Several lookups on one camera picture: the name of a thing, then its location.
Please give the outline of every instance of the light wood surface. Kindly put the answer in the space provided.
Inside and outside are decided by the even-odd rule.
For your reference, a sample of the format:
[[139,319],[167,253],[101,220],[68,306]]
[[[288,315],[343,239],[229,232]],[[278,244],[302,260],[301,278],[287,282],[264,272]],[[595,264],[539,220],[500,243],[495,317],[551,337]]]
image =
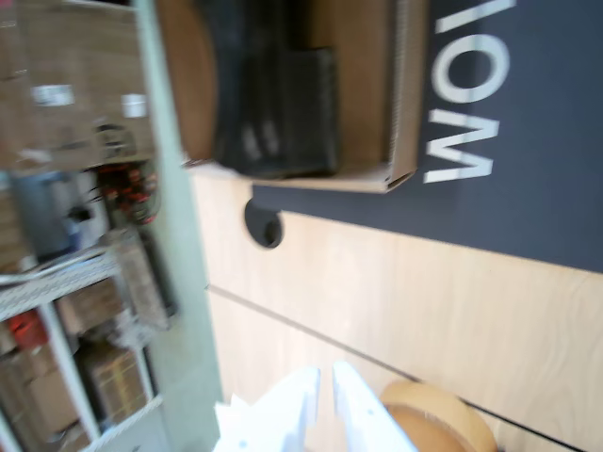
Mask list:
[[603,450],[603,276],[291,213],[283,243],[265,250],[243,222],[248,182],[191,180],[210,284]]
[[[315,451],[347,450],[343,424],[334,416],[332,366],[347,361],[380,394],[401,377],[375,363],[321,341],[284,322],[260,314],[221,294],[209,292],[224,399],[232,394],[253,403],[279,380],[305,366],[321,370],[317,425],[306,446]],[[563,452],[567,449],[520,428],[481,414],[508,452]]]

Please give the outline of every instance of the metal shelving unit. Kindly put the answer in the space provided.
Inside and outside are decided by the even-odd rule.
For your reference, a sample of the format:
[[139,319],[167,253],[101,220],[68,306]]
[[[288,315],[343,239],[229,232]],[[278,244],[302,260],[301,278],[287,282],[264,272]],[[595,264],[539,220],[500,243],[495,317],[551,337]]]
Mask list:
[[[39,267],[23,275],[2,275],[2,283],[14,278],[15,285],[0,287],[0,320],[6,320],[22,312],[38,309],[58,368],[61,371],[70,398],[79,415],[80,423],[90,439],[87,452],[100,450],[122,432],[136,424],[162,403],[160,395],[154,395],[148,367],[141,347],[134,348],[147,404],[138,412],[113,428],[101,433],[94,416],[82,379],[77,370],[67,337],[58,319],[54,301],[76,290],[95,284],[106,278],[116,279],[124,287],[122,269],[110,247],[84,251],[54,266]],[[21,452],[9,426],[0,412],[0,444],[7,452]]]

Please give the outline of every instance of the brown cardboard box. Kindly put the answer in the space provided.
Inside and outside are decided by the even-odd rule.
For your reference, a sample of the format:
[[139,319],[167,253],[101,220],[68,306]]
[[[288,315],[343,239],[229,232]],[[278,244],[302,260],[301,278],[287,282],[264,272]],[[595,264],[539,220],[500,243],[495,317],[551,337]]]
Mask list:
[[[13,9],[18,39],[0,35],[0,45],[10,60],[26,59],[27,71],[12,77],[24,85],[12,103],[20,110],[0,114],[0,131],[12,131],[0,143],[2,168],[80,170],[152,157],[134,11],[59,0],[18,0]],[[17,165],[24,149],[37,166]]]
[[21,374],[21,379],[25,382],[44,377],[57,369],[53,350],[47,344],[21,350],[15,354],[13,359]]
[[[421,123],[428,0],[323,0],[313,5],[309,46],[331,44],[336,63],[341,171],[333,177],[256,181],[260,185],[386,192],[416,170]],[[187,165],[230,176],[211,161],[217,89],[207,20],[180,20],[199,11],[188,0],[158,0],[164,48]],[[206,64],[185,64],[194,49]],[[214,110],[207,113],[207,105]],[[194,115],[197,121],[187,117]]]
[[25,452],[50,452],[53,432],[40,411],[12,357],[0,359],[0,408]]
[[24,55],[14,52],[20,44],[15,8],[11,2],[5,2],[0,6],[0,81],[23,73]]
[[115,252],[139,321],[155,330],[167,330],[170,321],[139,233],[133,228],[113,230],[104,241]]
[[28,389],[50,431],[63,431],[77,421],[77,411],[58,370],[34,379]]
[[98,346],[84,358],[105,416],[119,424],[146,404],[136,357],[131,350]]
[[65,329],[79,334],[96,327],[123,311],[122,299],[112,279],[77,290],[57,301]]

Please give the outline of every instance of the dark navy mat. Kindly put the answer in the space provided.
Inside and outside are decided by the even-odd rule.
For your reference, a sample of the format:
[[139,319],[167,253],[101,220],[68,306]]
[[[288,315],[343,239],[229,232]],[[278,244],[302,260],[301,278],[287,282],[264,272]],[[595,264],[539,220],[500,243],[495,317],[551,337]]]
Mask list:
[[[410,181],[387,195],[255,186],[254,202],[603,272],[603,2],[518,0],[468,24],[461,24],[467,14],[453,16],[439,26],[461,25],[436,33],[438,19],[484,3],[502,8],[514,2],[432,0],[419,171]],[[495,38],[464,40],[476,34]],[[438,55],[445,67],[445,56],[467,45],[494,53],[494,62],[484,52],[464,53],[443,73],[452,86],[485,86],[462,92],[440,83],[435,89]],[[504,74],[504,47],[509,70],[500,88],[490,92],[497,80],[489,85],[489,76]],[[475,101],[484,93],[490,95]],[[442,119],[440,113],[440,123],[430,122],[433,110],[457,115]],[[467,121],[468,116],[489,121]],[[485,127],[490,135],[497,121],[494,137],[472,141],[464,136],[463,144],[452,143],[465,153],[456,157],[467,167],[427,155],[430,142],[437,152],[435,139],[474,130],[441,123],[459,118],[475,130]],[[491,159],[491,174],[425,183],[434,170],[477,163],[477,174],[489,172],[488,160],[467,153]],[[461,171],[448,177],[470,175]]]

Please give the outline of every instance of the white plastic part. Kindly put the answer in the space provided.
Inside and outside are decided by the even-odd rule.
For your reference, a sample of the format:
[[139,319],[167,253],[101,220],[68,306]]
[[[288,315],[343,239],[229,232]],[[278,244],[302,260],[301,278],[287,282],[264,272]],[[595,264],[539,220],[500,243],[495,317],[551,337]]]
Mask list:
[[[214,452],[302,452],[305,430],[317,420],[319,378],[320,371],[308,367],[253,406],[236,395],[230,406],[216,404],[220,439]],[[333,388],[350,452],[418,452],[351,365],[334,364]]]
[[0,444],[4,452],[21,452],[21,447],[10,429],[8,420],[4,414],[0,412]]
[[147,116],[147,96],[144,94],[124,94],[122,96],[124,118],[144,118]]
[[320,371],[290,375],[249,409],[222,436],[214,452],[303,452],[305,430],[317,421]]
[[73,104],[73,90],[71,85],[42,85],[33,87],[31,95],[37,105],[63,106]]
[[381,401],[348,363],[333,365],[334,404],[350,452],[417,452]]

